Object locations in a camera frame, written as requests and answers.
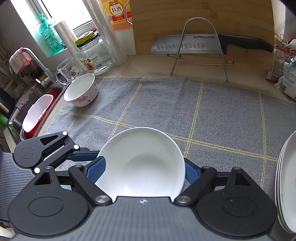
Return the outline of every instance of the cup handle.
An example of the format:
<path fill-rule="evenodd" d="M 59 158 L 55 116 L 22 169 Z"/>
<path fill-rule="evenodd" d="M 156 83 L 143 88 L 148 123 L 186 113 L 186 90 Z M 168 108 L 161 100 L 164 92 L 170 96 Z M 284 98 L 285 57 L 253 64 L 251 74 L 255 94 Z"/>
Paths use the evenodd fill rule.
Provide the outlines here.
<path fill-rule="evenodd" d="M 60 81 L 60 79 L 59 79 L 59 77 L 57 76 L 57 73 L 58 73 L 58 71 L 56 71 L 56 73 L 54 74 L 55 75 L 55 77 L 56 77 L 56 79 L 57 79 L 57 81 L 58 82 L 60 82 L 62 85 L 67 85 L 67 84 L 69 84 L 69 81 L 65 78 L 65 80 L 67 80 L 67 82 L 65 83 L 65 82 L 62 82 L 62 81 Z"/>

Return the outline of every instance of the kitchen sink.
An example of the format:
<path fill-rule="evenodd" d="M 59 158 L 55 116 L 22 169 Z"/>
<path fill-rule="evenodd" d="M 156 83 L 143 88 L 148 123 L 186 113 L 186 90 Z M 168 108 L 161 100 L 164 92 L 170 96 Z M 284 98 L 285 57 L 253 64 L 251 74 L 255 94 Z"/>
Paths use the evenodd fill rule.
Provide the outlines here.
<path fill-rule="evenodd" d="M 26 139 L 26 137 L 23 135 L 23 128 L 22 123 L 24 121 L 24 118 L 27 115 L 28 110 L 30 107 L 36 103 L 36 101 L 44 94 L 51 94 L 54 96 L 54 103 L 48 110 L 48 112 L 45 114 L 45 117 L 43 118 L 42 122 L 40 123 L 38 129 L 36 130 L 33 137 L 36 137 L 41 130 L 42 126 L 44 125 L 47 117 L 53 110 L 53 108 L 56 106 L 57 102 L 61 99 L 64 92 L 66 91 L 68 85 L 63 85 L 60 83 L 54 83 L 51 86 L 45 88 L 41 84 L 36 83 L 33 85 L 33 92 L 30 94 L 28 101 L 26 104 L 24 104 L 21 109 L 15 108 L 13 114 L 11 115 L 9 121 L 8 121 L 8 129 L 16 142 L 18 144 L 22 140 Z"/>

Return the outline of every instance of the white plate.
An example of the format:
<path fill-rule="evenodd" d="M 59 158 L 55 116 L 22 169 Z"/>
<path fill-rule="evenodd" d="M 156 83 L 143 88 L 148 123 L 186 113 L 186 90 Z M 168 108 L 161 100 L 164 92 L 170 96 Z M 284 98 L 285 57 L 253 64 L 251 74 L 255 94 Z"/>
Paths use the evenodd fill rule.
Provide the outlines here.
<path fill-rule="evenodd" d="M 294 132 L 288 139 L 283 153 L 279 174 L 278 199 L 282 211 L 282 220 L 287 228 L 296 232 L 296 133 Z"/>
<path fill-rule="evenodd" d="M 286 148 L 288 140 L 286 140 L 285 144 L 283 145 L 283 147 L 281 149 L 281 153 L 280 153 L 277 168 L 276 168 L 275 192 L 274 192 L 275 197 L 274 197 L 274 199 L 275 199 L 276 207 L 278 209 L 278 220 L 279 220 L 280 225 L 282 226 L 283 230 L 285 230 L 286 232 L 293 233 L 291 230 L 289 230 L 289 228 L 287 227 L 287 225 L 283 219 L 283 213 L 281 210 L 281 202 L 280 202 L 280 192 L 279 192 L 279 175 L 280 175 L 282 157 L 283 157 L 283 153 Z"/>
<path fill-rule="evenodd" d="M 135 127 L 112 137 L 98 156 L 106 170 L 96 185 L 112 201 L 117 196 L 169 196 L 180 194 L 185 180 L 185 162 L 177 144 L 165 133 Z"/>

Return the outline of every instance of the plastic wrap roll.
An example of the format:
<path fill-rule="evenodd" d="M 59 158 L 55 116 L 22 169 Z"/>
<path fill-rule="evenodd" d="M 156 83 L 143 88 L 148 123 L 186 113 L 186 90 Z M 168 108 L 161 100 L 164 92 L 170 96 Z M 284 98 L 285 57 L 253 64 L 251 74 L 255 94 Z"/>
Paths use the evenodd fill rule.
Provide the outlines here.
<path fill-rule="evenodd" d="M 123 65 L 126 61 L 126 55 L 120 48 L 119 40 L 107 17 L 104 6 L 100 0 L 82 0 L 91 19 L 100 33 L 104 44 L 109 51 L 116 66 Z"/>
<path fill-rule="evenodd" d="M 79 49 L 76 47 L 75 40 L 77 39 L 75 33 L 73 30 L 71 30 L 67 23 L 63 20 L 58 22 L 54 26 L 55 30 L 57 31 L 60 38 L 63 40 L 65 46 L 69 50 L 70 54 L 73 56 L 79 67 L 83 72 L 88 71 L 88 69 L 85 67 L 83 63 L 80 62 L 80 60 L 77 57 Z"/>

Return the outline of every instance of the cutting board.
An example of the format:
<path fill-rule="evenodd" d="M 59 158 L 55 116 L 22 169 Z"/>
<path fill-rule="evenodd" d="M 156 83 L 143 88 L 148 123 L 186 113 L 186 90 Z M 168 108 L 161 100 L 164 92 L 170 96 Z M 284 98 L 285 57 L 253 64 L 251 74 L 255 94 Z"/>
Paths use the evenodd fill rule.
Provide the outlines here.
<path fill-rule="evenodd" d="M 192 17 L 211 21 L 218 33 L 261 38 L 274 45 L 274 19 L 271 0 L 130 0 L 136 53 L 150 54 L 153 42 L 164 35 L 181 34 Z M 205 21 L 194 20 L 185 33 L 214 33 Z M 202 56 L 221 58 L 219 54 Z M 271 70 L 273 53 L 246 50 L 229 45 L 226 60 Z"/>

